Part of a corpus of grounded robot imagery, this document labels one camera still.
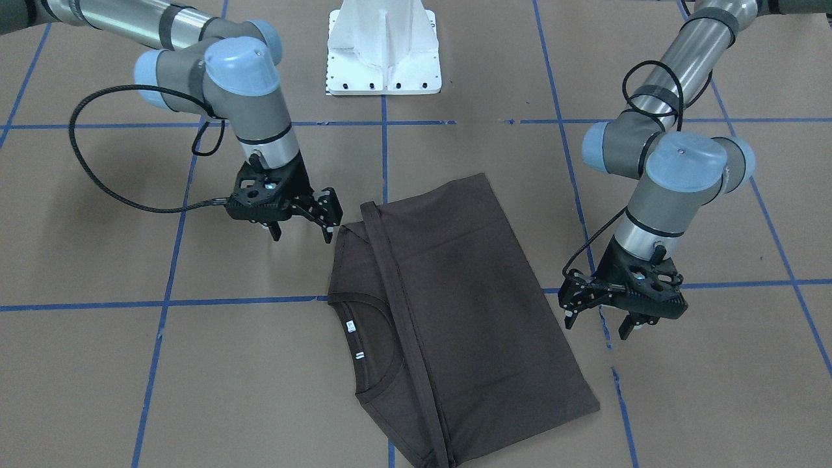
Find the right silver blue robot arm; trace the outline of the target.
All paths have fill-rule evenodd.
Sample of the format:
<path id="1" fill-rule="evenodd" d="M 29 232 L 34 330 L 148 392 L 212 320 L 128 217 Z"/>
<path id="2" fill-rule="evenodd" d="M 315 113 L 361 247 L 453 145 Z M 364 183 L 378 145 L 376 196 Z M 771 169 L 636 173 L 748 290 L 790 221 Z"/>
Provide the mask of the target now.
<path id="1" fill-rule="evenodd" d="M 220 205 L 232 219 L 264 226 L 275 241 L 281 237 L 280 222 L 301 216 L 331 242 L 343 210 L 335 189 L 314 190 L 310 185 L 277 71 L 283 46 L 271 24 L 259 19 L 235 23 L 167 1 L 2 2 L 3 34 L 48 23 L 107 31 L 148 48 L 134 66 L 133 84 L 94 92 L 71 114 L 72 151 L 104 193 L 153 211 L 102 183 L 75 139 L 86 105 L 110 93 L 136 90 L 159 109 L 201 116 L 199 135 L 218 122 L 230 127 L 240 142 L 244 162 L 231 195 L 186 205 L 186 211 Z"/>

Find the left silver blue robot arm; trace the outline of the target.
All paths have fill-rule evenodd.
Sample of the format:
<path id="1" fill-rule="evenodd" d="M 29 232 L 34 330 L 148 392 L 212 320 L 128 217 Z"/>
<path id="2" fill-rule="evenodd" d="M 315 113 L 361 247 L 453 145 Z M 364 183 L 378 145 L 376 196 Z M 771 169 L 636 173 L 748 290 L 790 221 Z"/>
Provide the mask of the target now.
<path id="1" fill-rule="evenodd" d="M 662 59 L 634 66 L 653 71 L 634 91 L 622 89 L 627 106 L 618 118 L 590 127 L 582 158 L 637 185 L 610 220 L 616 231 L 595 272 L 565 264 L 558 291 L 565 328 L 580 312 L 612 306 L 627 312 L 618 331 L 624 340 L 636 327 L 683 315 L 684 278 L 672 255 L 699 208 L 739 189 L 757 167 L 746 141 L 684 131 L 684 115 L 720 57 L 757 18 L 811 13 L 830 13 L 830 2 L 698 1 Z"/>

